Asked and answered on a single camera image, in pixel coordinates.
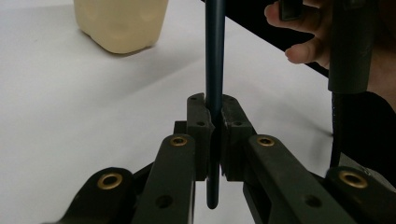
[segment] brass ring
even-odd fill
[[[187,144],[185,137],[176,136],[171,139],[171,145],[174,147],[183,147]]]
[[[275,141],[268,137],[259,137],[257,138],[257,143],[263,147],[271,147],[275,144]]]
[[[339,177],[344,183],[353,188],[365,189],[368,186],[366,179],[350,171],[340,172]]]
[[[122,182],[122,175],[117,173],[109,173],[102,175],[98,180],[99,189],[114,189]]]

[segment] human hand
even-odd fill
[[[269,24],[314,35],[307,42],[285,51],[290,62],[317,62],[329,69],[332,2],[304,0],[303,14],[296,21],[279,19],[279,2],[264,10]],[[379,18],[367,90],[383,97],[396,111],[396,1],[378,0],[378,6]]]

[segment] yellow cup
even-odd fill
[[[167,5],[168,0],[74,0],[79,28],[113,53],[154,45]]]

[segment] beige container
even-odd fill
[[[74,0],[79,28],[113,53],[154,45],[167,4],[168,0]]]

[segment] white surface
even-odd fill
[[[155,158],[187,97],[205,91],[205,5],[170,0],[157,45],[107,53],[76,25],[71,0],[0,3],[0,223],[58,220],[95,172]],[[258,133],[323,175],[331,151],[327,79],[226,22],[224,93]],[[220,183],[218,209],[197,184],[195,223],[252,223],[242,185]]]

